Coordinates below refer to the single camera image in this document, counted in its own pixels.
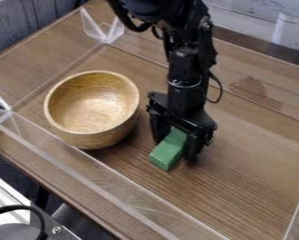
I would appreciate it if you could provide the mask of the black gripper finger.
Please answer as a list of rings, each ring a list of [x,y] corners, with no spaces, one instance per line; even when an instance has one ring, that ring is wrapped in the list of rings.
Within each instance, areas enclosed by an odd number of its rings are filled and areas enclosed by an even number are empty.
[[[210,145],[213,140],[213,131],[193,132],[186,142],[183,157],[186,161],[194,161],[205,146]]]
[[[150,110],[150,129],[155,143],[162,142],[170,134],[170,116],[165,112]]]

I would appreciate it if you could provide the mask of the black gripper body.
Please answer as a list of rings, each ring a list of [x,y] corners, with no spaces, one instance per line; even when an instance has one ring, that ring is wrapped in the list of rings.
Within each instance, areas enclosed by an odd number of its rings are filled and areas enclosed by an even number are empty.
[[[149,92],[147,111],[155,110],[170,116],[170,127],[179,128],[189,135],[218,129],[215,121],[206,112],[210,79],[197,82],[169,82],[169,92]]]

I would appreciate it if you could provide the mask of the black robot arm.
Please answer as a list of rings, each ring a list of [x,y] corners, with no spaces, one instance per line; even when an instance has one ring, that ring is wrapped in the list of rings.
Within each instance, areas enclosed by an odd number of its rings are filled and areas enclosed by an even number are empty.
[[[149,92],[150,127],[161,143],[178,128],[186,134],[181,157],[194,160],[210,145],[215,121],[206,112],[211,72],[217,64],[210,9],[203,0],[107,0],[123,25],[150,30],[163,41],[170,64],[169,92]]]

